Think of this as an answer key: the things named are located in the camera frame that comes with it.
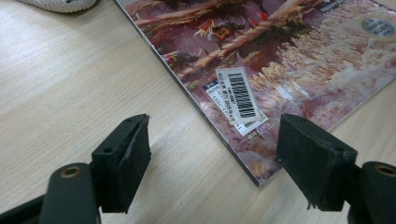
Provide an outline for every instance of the white sticker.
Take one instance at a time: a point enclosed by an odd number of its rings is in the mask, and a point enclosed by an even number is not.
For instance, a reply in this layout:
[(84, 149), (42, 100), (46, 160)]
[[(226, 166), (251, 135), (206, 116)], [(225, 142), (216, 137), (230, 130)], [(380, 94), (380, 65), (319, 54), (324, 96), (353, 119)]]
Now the white sticker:
[[(224, 113), (225, 116), (228, 117), (227, 112), (226, 112), (226, 107), (224, 104), (224, 100), (221, 96), (220, 92), (220, 87), (219, 87), (219, 82), (217, 80), (214, 80), (207, 85), (204, 86), (204, 89), (206, 93), (212, 98), (212, 100), (216, 103), (216, 105), (220, 108), (220, 110)], [(268, 118), (260, 111), (261, 113), (261, 120), (260, 121), (253, 121), (253, 122), (248, 122), (248, 123), (241, 123), (241, 124), (235, 124), (234, 127), (235, 129), (242, 135), (245, 136), (251, 131), (255, 130), (258, 128), (260, 125), (264, 124), (265, 121), (268, 120)]]
[(225, 112), (231, 124), (261, 120), (243, 67), (216, 69)]

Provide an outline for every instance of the magazine cover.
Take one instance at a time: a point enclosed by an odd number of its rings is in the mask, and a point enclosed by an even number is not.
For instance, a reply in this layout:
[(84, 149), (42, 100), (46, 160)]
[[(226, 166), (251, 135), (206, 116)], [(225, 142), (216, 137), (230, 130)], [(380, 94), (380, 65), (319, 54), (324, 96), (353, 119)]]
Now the magazine cover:
[(261, 185), (281, 113), (329, 130), (396, 76), (396, 13), (371, 0), (115, 0)]

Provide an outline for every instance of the wooden table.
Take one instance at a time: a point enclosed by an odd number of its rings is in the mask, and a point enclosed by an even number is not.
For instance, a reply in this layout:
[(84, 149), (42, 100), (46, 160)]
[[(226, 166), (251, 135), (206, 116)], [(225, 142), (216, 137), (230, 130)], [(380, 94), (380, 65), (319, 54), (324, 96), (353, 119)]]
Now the wooden table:
[[(129, 213), (103, 223), (347, 223), (347, 204), (307, 211), (285, 171), (257, 188), (113, 2), (72, 15), (14, 0), (0, 8), (0, 213), (148, 113), (148, 170)], [(395, 95), (392, 82), (332, 130), (358, 165), (396, 164)]]

